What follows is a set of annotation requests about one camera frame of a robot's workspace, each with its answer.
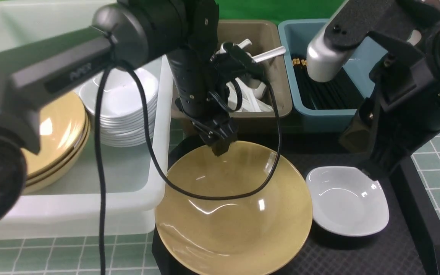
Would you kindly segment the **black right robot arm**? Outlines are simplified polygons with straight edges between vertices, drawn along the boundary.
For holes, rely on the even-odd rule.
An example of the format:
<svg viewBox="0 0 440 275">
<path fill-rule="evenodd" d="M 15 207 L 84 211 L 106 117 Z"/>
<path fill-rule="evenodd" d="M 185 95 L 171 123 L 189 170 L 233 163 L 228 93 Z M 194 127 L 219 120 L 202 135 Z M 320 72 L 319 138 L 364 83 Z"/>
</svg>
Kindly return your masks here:
<svg viewBox="0 0 440 275">
<path fill-rule="evenodd" d="M 387 53 L 339 141 L 363 153 L 356 167 L 378 180 L 440 133 L 440 10 L 422 0 L 346 0 L 307 44 L 310 78 L 332 80 L 368 37 Z"/>
</svg>

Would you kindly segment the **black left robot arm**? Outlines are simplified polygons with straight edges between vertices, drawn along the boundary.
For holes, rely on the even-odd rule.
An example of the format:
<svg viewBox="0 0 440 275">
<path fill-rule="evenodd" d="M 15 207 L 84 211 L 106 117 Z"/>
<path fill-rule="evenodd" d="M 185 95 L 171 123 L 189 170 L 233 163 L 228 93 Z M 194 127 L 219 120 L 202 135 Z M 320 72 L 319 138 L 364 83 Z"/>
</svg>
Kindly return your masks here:
<svg viewBox="0 0 440 275">
<path fill-rule="evenodd" d="M 214 0 L 118 0 L 99 8 L 84 29 L 0 52 L 0 220 L 16 205 L 26 182 L 22 148 L 40 151 L 42 108 L 94 75 L 134 71 L 168 58 L 183 113 L 219 156 L 237 139 L 226 84 L 249 74 L 265 82 L 262 65 L 243 49 L 218 45 Z"/>
</svg>

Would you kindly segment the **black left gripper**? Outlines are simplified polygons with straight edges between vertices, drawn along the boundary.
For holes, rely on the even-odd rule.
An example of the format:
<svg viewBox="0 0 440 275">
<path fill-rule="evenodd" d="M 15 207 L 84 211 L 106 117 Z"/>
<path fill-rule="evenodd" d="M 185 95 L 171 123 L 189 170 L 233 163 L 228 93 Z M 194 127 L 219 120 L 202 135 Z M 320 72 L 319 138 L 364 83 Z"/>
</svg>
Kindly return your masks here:
<svg viewBox="0 0 440 275">
<path fill-rule="evenodd" d="M 197 23 L 166 56 L 178 90 L 178 108 L 219 157 L 237 141 L 238 127 L 227 111 L 229 89 L 219 71 L 225 58 L 216 57 L 217 44 L 218 23 Z"/>
</svg>

